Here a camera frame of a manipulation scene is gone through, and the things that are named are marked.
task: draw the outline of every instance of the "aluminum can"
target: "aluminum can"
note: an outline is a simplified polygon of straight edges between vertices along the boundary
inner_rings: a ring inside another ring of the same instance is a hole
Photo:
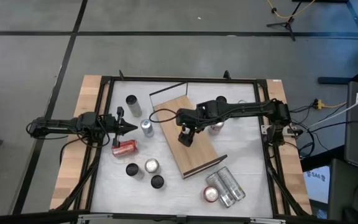
[[[212,124],[209,126],[208,131],[211,135],[217,135],[224,126],[224,122],[219,122],[218,124]]]
[[[137,144],[135,140],[120,142],[119,147],[112,147],[112,154],[115,157],[126,156],[137,152]]]
[[[126,172],[128,176],[136,180],[141,180],[144,177],[144,172],[135,163],[128,164]]]
[[[146,137],[152,137],[154,135],[152,123],[148,119],[141,121],[140,126],[142,127],[143,133]]]
[[[144,169],[149,174],[157,174],[160,172],[160,164],[156,159],[148,159],[144,164]]]
[[[216,190],[216,188],[214,187],[206,187],[203,190],[203,198],[207,201],[207,202],[215,202],[219,197],[219,193],[218,190]]]
[[[152,187],[155,189],[164,189],[166,186],[164,178],[162,178],[162,176],[160,175],[155,175],[150,181],[150,183],[152,184]]]
[[[131,111],[132,115],[134,115],[134,117],[138,118],[140,116],[142,116],[142,109],[140,108],[139,102],[137,101],[136,96],[134,95],[129,95],[127,96],[127,98],[125,99],[129,110]]]
[[[238,103],[246,103],[246,101],[245,100],[239,100]]]
[[[206,182],[208,185],[213,186],[216,190],[218,190],[219,200],[226,208],[229,208],[236,202],[236,200],[230,194],[229,189],[227,189],[217,173],[213,173],[208,176],[206,178]]]
[[[218,171],[219,177],[224,182],[224,185],[229,189],[230,194],[235,200],[240,201],[246,196],[239,183],[235,180],[227,167],[223,167]]]

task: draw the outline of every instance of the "concrete floor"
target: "concrete floor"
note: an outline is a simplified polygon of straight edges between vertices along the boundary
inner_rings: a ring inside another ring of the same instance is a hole
[[[279,13],[295,8],[273,1]],[[358,0],[351,0],[358,15]],[[0,30],[73,29],[80,0],[0,0]],[[89,1],[80,30],[86,31],[246,31],[276,32],[265,25],[282,21],[260,0],[228,1]],[[293,24],[296,32],[358,32],[345,4],[315,3]],[[0,36],[0,215],[7,214],[24,171],[33,140],[27,123],[42,116],[53,89],[69,37]],[[222,77],[283,80],[290,108],[315,98],[327,105],[346,100],[346,86],[319,85],[320,76],[358,73],[358,39],[288,37],[77,37],[53,118],[69,119],[83,75]],[[332,110],[311,111],[313,124]],[[302,119],[304,113],[294,114]],[[343,121],[340,116],[332,122]],[[333,148],[344,142],[344,126],[323,129],[321,142]],[[47,211],[65,140],[44,144],[24,212]],[[302,136],[298,145],[309,142]],[[315,153],[323,152],[316,145]]]

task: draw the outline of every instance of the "can lid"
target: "can lid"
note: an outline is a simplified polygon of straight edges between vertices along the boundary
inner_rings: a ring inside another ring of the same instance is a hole
[[[139,171],[139,166],[134,163],[131,163],[127,166],[126,172],[129,176],[135,176]]]
[[[206,187],[204,189],[204,198],[207,202],[215,202],[218,199],[218,190],[214,187]]]
[[[155,189],[160,189],[164,185],[164,178],[162,178],[160,175],[155,175],[152,178],[151,183]]]
[[[133,105],[136,103],[137,99],[136,99],[136,96],[134,95],[129,95],[127,96],[127,98],[125,99],[125,101],[127,102],[127,104],[129,105]]]
[[[216,101],[227,103],[227,99],[226,99],[226,97],[224,97],[224,96],[218,96],[218,97],[216,97]]]
[[[144,169],[147,172],[155,172],[157,171],[159,166],[160,165],[158,164],[158,161],[156,159],[148,159],[144,164]]]
[[[151,125],[151,122],[148,119],[144,119],[140,122],[140,125],[142,126],[142,128],[148,128]]]

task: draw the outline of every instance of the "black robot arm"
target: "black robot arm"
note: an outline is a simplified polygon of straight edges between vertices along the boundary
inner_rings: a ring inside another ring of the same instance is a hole
[[[117,108],[117,118],[111,114],[97,115],[95,112],[85,112],[77,118],[69,120],[45,119],[33,120],[26,127],[27,133],[33,138],[42,138],[48,134],[76,134],[79,138],[88,138],[93,141],[103,139],[107,133],[116,133],[113,145],[118,147],[118,136],[123,136],[137,126],[125,122],[124,110]]]
[[[291,123],[287,104],[272,99],[261,103],[226,103],[210,100],[199,103],[195,110],[179,109],[176,124],[182,127],[178,140],[185,146],[191,146],[195,133],[207,126],[218,124],[229,118],[265,116],[272,123],[268,130],[268,139],[272,144],[284,144],[283,128]]]

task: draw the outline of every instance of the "wooden frame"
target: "wooden frame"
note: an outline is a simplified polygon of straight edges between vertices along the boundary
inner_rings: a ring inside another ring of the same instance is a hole
[[[74,116],[78,116],[85,111],[94,111],[101,80],[102,76],[86,75],[84,77]],[[270,99],[276,98],[285,103],[287,102],[281,80],[267,80],[267,87]],[[259,91],[260,93],[263,93],[262,88],[259,88]],[[263,94],[260,94],[260,99],[264,100]],[[285,137],[285,140],[296,144],[295,140],[290,137]],[[65,149],[50,208],[59,206],[77,184],[80,178],[82,163],[85,158],[85,148],[86,147],[82,143],[77,142],[76,144],[72,144]],[[284,181],[287,188],[302,208],[306,212],[311,213],[311,207],[297,149],[291,145],[284,145],[280,146],[279,151],[281,155]],[[79,209],[85,208],[87,191],[88,186],[84,188]],[[284,208],[281,193],[277,188],[275,189],[275,193],[278,213],[283,214]]]

